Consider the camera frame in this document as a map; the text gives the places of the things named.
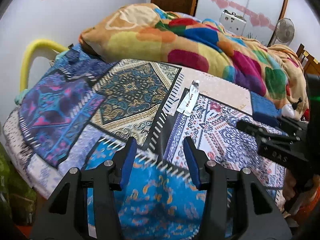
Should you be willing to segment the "colourful fleece blanket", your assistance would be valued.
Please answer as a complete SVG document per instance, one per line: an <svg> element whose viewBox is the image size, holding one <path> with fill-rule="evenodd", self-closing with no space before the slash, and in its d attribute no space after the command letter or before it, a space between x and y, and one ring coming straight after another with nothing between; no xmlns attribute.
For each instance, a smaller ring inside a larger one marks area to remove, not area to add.
<svg viewBox="0 0 320 240"><path fill-rule="evenodd" d="M79 43L108 62L166 62L220 77L268 98L277 108L294 104L296 119L309 107L302 64L288 46L266 47L227 33L213 20L182 17L152 3L119 8L83 30Z"/></svg>

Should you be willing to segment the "white squeezed tube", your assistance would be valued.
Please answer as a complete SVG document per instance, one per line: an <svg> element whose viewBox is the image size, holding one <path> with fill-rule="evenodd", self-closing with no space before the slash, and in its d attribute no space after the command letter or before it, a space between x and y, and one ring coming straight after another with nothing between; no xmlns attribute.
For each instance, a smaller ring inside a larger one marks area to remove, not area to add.
<svg viewBox="0 0 320 240"><path fill-rule="evenodd" d="M177 108L178 113L181 113L187 117L191 116L191 113L197 102L197 98L199 97L199 92L200 92L199 86L200 86L199 80L192 81L189 88L189 92L185 95L182 102L179 104Z"/></svg>

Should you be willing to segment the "white standing fan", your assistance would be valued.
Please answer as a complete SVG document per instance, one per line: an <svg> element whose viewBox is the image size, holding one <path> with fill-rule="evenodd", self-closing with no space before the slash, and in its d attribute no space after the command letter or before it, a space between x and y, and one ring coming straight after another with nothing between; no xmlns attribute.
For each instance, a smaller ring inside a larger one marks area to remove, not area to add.
<svg viewBox="0 0 320 240"><path fill-rule="evenodd" d="M276 24L271 45L274 45L276 41L280 43L289 44L293 40L294 35L295 35L294 23L289 18L282 18L278 20Z"/></svg>

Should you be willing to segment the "blue patchwork bedspread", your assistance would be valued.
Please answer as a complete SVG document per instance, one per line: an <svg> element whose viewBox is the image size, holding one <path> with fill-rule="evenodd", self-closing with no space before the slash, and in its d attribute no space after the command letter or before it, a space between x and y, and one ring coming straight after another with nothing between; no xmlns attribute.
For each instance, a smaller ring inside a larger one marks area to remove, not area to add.
<svg viewBox="0 0 320 240"><path fill-rule="evenodd" d="M199 80L191 116L177 108ZM156 61L106 63L77 45L10 113L3 133L23 178L46 198L31 239L287 239L279 211L285 170L257 153L257 95L218 77ZM137 153L112 189L115 153ZM185 137L205 152L206 190L191 180Z"/></svg>

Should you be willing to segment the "wooden headboard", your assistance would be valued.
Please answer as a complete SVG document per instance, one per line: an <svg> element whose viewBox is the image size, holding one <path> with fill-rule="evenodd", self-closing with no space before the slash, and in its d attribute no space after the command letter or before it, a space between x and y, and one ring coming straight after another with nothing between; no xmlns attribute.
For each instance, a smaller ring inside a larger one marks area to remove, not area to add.
<svg viewBox="0 0 320 240"><path fill-rule="evenodd" d="M305 46L302 43L299 45L296 54L303 66L304 74L320 76L319 61L305 50Z"/></svg>

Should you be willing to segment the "wardrobe with heart stickers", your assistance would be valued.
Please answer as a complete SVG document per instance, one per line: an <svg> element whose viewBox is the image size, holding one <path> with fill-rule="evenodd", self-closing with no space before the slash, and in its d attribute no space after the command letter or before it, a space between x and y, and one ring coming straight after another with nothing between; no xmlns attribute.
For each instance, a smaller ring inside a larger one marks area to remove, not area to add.
<svg viewBox="0 0 320 240"><path fill-rule="evenodd" d="M221 12L227 10L247 22L243 37L253 38L268 46L279 19L284 17L288 0L197 0L195 17L220 23Z"/></svg>

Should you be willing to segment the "green leaf fabric bag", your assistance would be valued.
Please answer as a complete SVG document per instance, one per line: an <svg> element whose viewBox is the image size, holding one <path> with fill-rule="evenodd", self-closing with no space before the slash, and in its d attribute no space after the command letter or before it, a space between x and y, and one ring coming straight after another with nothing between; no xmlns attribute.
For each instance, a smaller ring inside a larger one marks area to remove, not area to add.
<svg viewBox="0 0 320 240"><path fill-rule="evenodd" d="M36 192L22 179L1 146L1 209L15 224L32 225L37 204Z"/></svg>

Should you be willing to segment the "white spray bottle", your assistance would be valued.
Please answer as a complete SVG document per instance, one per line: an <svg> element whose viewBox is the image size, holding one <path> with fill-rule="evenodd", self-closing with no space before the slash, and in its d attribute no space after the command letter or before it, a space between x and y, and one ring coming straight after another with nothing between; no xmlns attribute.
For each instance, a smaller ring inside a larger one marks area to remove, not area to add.
<svg viewBox="0 0 320 240"><path fill-rule="evenodd" d="M293 119L295 117L295 111L301 102L302 99L299 98L297 102L285 104L281 109L281 116Z"/></svg>

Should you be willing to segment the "white cabinet with holes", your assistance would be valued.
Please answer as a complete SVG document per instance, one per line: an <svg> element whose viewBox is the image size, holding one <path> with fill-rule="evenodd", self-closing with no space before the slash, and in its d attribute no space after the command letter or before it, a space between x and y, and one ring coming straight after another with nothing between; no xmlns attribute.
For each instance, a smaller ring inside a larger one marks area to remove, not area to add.
<svg viewBox="0 0 320 240"><path fill-rule="evenodd" d="M227 10L221 12L220 23L223 25L225 31L233 33L234 35L243 35L246 22L247 21L242 16L239 16L234 12L229 12Z"/></svg>

